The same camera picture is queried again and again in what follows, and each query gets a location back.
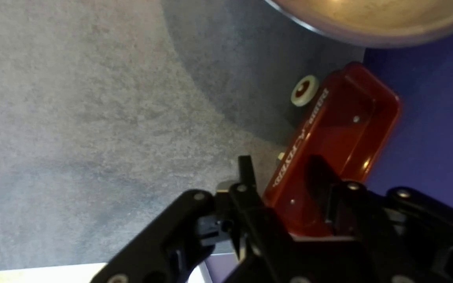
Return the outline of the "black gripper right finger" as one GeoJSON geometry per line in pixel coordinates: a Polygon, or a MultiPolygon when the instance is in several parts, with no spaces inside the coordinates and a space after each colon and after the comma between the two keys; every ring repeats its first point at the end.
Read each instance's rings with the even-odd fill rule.
{"type": "Polygon", "coordinates": [[[363,190],[364,187],[355,181],[331,182],[322,209],[323,223],[330,229],[350,229],[353,226],[353,210],[347,203],[363,190]]]}

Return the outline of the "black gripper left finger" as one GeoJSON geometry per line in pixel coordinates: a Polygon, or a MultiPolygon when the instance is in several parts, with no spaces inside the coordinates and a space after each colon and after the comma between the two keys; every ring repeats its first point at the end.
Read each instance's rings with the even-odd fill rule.
{"type": "Polygon", "coordinates": [[[216,190],[216,195],[232,203],[235,209],[254,207],[257,201],[254,168],[249,155],[237,157],[238,177],[216,190]]]}

